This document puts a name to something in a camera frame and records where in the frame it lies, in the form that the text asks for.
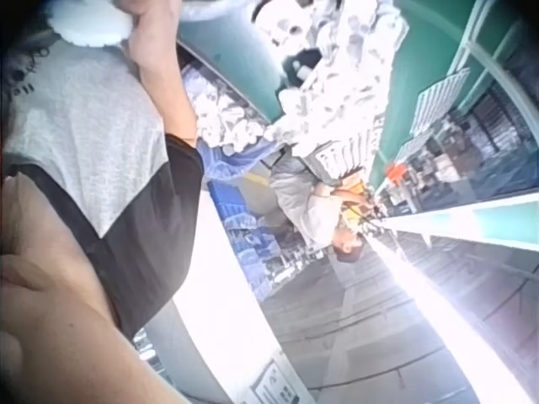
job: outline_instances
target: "white product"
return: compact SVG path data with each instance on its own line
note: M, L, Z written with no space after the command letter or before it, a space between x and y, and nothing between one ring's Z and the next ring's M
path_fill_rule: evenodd
M133 30L133 18L112 0L52 0L46 11L52 29L74 45L118 45Z

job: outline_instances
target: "hair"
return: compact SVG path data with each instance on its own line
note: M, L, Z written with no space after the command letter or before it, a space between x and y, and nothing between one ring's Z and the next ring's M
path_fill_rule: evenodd
M356 263L363 255L363 246L356 246L350 252L344 252L334 246L335 256L340 263Z

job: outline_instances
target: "man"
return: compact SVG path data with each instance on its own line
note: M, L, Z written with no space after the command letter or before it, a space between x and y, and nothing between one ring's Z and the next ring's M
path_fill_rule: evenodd
M131 339L189 269L203 167L176 56L180 5L120 2L137 19L131 61L121 49L76 47L54 35L39 35L6 58L3 90L11 108L2 128L3 254L28 263L69 295L65 302L98 316L92 322L105 324L104 336L117 327ZM51 310L64 310L63 303L50 303ZM6 311L17 308L5 306L3 325L13 318ZM8 327L0 337L3 375L23 391L19 368L29 340ZM84 402L112 402L89 398Z
M318 182L289 152L275 164L269 178L279 207L302 234L307 246L318 250L331 245L337 259L345 263L359 259L363 241L342 225L342 205L345 202L368 205L365 196L345 189L350 180L336 189Z

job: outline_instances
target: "orange object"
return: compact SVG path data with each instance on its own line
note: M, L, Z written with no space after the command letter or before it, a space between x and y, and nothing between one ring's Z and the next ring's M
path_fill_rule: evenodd
M400 183L404 175L408 172L408 168L404 164L392 163L386 168L386 177L392 183Z

